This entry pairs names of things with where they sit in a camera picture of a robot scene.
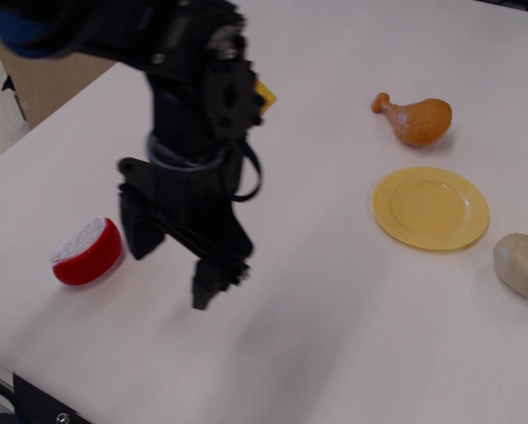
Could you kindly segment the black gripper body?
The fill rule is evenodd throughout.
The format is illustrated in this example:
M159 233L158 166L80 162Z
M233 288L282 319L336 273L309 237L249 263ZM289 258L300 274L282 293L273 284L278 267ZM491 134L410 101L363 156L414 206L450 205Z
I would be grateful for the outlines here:
M227 275L228 287L246 277L252 242L237 220L233 205L252 195L238 193L248 146L228 147L209 162L178 165L164 152L148 161L127 157L118 164L124 178L120 202L136 202L151 210L165 238L172 237L199 260Z

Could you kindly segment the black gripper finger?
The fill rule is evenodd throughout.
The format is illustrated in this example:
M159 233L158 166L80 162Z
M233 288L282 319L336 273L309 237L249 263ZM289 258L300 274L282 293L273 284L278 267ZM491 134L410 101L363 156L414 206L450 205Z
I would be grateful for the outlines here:
M192 307L206 310L211 300L228 288L228 275L206 260L196 264L192 280Z
M126 243L135 260L151 254L164 241L165 233L149 208L121 201L120 212Z

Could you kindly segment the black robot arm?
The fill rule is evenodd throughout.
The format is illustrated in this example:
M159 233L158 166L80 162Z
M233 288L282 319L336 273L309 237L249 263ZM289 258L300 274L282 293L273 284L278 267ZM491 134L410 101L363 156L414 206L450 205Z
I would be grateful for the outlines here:
M119 162L121 220L136 259L166 237L197 256L199 310L242 281L253 250L232 208L266 105L244 25L227 1L0 1L0 40L19 56L82 53L145 73L154 127L148 159Z

